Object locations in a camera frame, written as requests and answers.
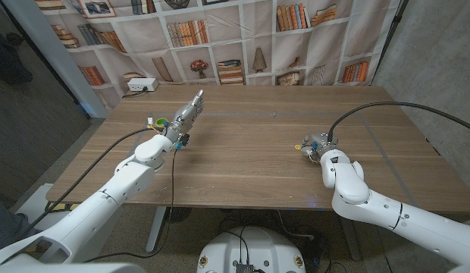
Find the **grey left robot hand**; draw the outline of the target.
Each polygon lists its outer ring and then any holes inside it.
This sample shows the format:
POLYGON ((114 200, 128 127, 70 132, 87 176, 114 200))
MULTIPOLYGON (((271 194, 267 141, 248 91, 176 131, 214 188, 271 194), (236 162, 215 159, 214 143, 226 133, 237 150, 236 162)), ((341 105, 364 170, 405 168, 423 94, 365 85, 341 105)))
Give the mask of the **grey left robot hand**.
POLYGON ((203 111, 204 90, 201 89, 193 99, 181 107, 172 122, 168 125, 167 132, 164 134, 172 143, 177 142, 181 135, 190 131, 197 117, 203 111))

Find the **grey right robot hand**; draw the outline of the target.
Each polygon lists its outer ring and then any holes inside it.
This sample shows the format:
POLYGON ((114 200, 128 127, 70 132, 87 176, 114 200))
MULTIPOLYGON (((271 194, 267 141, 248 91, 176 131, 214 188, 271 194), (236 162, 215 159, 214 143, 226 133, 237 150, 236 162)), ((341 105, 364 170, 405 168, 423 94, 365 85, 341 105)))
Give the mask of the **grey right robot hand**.
POLYGON ((300 144, 301 153, 313 162, 320 162, 323 154, 336 148, 337 142, 329 141, 326 133, 309 133, 300 144))

